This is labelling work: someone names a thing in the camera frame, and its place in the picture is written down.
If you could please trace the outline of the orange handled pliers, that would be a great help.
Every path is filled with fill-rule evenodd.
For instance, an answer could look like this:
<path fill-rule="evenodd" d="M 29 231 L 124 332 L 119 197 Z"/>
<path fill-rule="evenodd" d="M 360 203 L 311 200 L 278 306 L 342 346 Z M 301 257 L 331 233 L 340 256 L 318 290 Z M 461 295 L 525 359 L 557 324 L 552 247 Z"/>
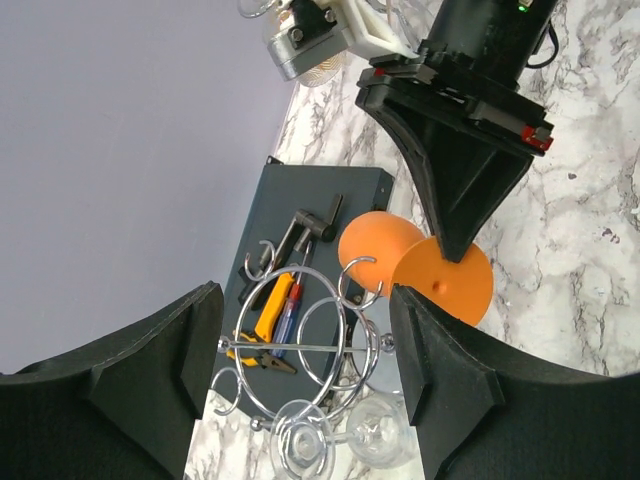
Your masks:
<path fill-rule="evenodd" d="M 263 343 L 263 339 L 259 335 L 247 330 L 241 331 L 240 339 L 249 343 Z M 287 361 L 273 356 L 268 349 L 257 348 L 251 349 L 251 351 L 251 355 L 241 357 L 241 362 L 246 367 L 260 367 L 292 375 L 297 373 L 295 367 Z"/>

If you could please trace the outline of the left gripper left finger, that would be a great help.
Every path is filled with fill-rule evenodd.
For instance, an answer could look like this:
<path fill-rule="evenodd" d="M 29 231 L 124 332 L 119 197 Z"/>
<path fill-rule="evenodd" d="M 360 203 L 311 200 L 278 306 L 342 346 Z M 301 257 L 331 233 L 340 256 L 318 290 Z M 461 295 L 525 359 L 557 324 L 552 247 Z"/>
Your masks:
<path fill-rule="evenodd" d="M 208 282 L 84 346 L 1 377 L 4 479 L 180 479 L 224 299 Z"/>

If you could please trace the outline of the clear stemmed glass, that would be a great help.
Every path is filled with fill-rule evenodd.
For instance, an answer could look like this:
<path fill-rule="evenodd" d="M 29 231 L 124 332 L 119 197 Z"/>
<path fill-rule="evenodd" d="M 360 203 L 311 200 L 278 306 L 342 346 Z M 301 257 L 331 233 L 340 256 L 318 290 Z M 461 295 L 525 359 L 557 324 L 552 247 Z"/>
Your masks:
<path fill-rule="evenodd" d="M 335 432 L 328 416 L 306 400 L 293 400 L 270 428 L 270 459 L 278 479 L 328 479 L 337 448 L 345 445 L 368 467 L 393 469 L 418 454 L 415 429 L 398 395 L 374 394 L 351 411 L 346 429 Z"/>

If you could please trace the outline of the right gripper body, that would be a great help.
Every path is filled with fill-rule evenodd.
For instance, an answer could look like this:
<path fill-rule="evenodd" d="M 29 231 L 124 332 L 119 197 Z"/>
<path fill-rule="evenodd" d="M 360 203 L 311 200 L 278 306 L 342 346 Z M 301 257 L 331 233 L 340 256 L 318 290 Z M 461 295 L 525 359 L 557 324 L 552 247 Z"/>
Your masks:
<path fill-rule="evenodd" d="M 445 1 L 415 57 L 370 62 L 367 86 L 389 87 L 420 117 L 496 148 L 544 155 L 553 126 L 518 80 L 551 30 L 553 1 Z"/>

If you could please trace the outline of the dark metal T tool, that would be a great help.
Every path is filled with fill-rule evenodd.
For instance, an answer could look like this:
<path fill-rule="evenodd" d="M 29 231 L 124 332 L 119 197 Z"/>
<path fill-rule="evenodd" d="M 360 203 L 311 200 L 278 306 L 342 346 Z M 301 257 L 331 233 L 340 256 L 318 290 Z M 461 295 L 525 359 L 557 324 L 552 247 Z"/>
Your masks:
<path fill-rule="evenodd" d="M 263 278 L 271 273 L 275 266 L 275 253 L 269 247 L 266 246 L 258 259 L 258 267 L 252 270 L 250 265 L 250 254 L 247 253 L 244 259 L 243 265 L 238 270 L 241 279 L 244 282 L 244 287 L 238 295 L 238 301 L 240 304 L 244 304 L 250 294 L 255 290 L 257 284 L 263 280 Z"/>

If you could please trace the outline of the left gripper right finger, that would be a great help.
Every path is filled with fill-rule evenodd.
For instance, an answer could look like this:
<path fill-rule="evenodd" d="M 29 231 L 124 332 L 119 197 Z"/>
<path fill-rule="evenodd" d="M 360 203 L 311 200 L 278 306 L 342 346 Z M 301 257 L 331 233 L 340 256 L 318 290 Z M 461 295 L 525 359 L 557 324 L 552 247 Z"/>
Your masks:
<path fill-rule="evenodd" d="M 395 286 L 390 319 L 428 479 L 635 479 L 639 377 L 561 366 Z"/>

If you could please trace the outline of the red blue screwdriver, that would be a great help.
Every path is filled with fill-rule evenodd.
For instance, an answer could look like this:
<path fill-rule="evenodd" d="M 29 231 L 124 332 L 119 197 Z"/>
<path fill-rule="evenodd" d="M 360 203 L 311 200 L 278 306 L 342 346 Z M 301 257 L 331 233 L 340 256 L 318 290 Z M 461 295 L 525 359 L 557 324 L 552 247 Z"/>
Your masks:
<path fill-rule="evenodd" d="M 313 254 L 313 249 L 314 241 L 309 240 L 305 248 L 302 266 L 309 266 Z M 276 327 L 276 333 L 274 334 L 273 338 L 274 343 L 287 344 L 291 340 L 297 322 L 300 300 L 304 289 L 303 277 L 303 272 L 296 273 L 295 283 L 289 291 L 287 302 Z M 271 350 L 271 355 L 279 359 L 282 359 L 285 354 L 285 350 L 282 349 Z"/>

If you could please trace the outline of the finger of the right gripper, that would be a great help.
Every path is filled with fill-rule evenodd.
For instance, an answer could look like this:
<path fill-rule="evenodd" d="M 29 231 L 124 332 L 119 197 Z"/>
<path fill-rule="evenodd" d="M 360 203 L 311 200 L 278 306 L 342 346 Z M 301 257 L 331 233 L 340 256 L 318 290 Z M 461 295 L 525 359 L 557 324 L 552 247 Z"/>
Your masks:
<path fill-rule="evenodd" d="M 459 104 L 416 85 L 370 79 L 358 87 L 356 105 L 400 150 L 442 256 L 460 262 L 533 156 L 479 132 Z"/>

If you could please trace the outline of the orange plastic goblet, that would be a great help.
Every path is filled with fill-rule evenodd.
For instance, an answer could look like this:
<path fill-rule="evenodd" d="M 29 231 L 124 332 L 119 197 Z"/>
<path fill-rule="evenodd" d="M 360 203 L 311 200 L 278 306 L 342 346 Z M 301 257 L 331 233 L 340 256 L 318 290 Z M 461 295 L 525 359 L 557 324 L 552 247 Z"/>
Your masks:
<path fill-rule="evenodd" d="M 338 257 L 347 275 L 366 290 L 388 297 L 396 284 L 412 287 L 471 326 L 481 322 L 492 300 L 492 267 L 477 245 L 460 262 L 448 261 L 435 237 L 388 212 L 353 219 L 340 235 Z"/>

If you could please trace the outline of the dark grey tray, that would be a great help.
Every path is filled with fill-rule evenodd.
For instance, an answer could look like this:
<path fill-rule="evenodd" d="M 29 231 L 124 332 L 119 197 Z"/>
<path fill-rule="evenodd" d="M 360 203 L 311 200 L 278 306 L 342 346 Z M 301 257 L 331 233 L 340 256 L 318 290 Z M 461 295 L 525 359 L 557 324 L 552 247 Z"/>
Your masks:
<path fill-rule="evenodd" d="M 269 240 L 277 247 L 298 209 L 324 218 L 334 196 L 342 194 L 343 202 L 336 219 L 336 238 L 331 243 L 316 243 L 310 262 L 311 268 L 322 273 L 337 288 L 342 271 L 338 259 L 342 231 L 365 212 L 386 211 L 393 185 L 392 175 L 380 167 L 287 165 L 269 159 L 263 168 L 224 291 L 223 335 L 233 336 L 242 309 L 238 295 L 244 287 L 238 270 L 247 253 L 251 256 L 251 269 L 257 268 L 264 249 L 259 241 Z M 304 277 L 299 319 L 315 302 L 330 297 L 330 291 L 321 281 L 308 275 Z M 307 345 L 330 345 L 338 339 L 338 321 L 334 304 L 318 307 L 308 318 L 303 342 Z M 309 352 L 305 357 L 318 377 L 324 379 L 330 374 L 333 354 Z M 260 367 L 246 367 L 244 370 L 254 395 L 274 413 L 291 400 L 313 400 L 321 389 L 302 368 L 297 352 L 287 352 L 284 359 L 297 369 L 296 374 Z"/>

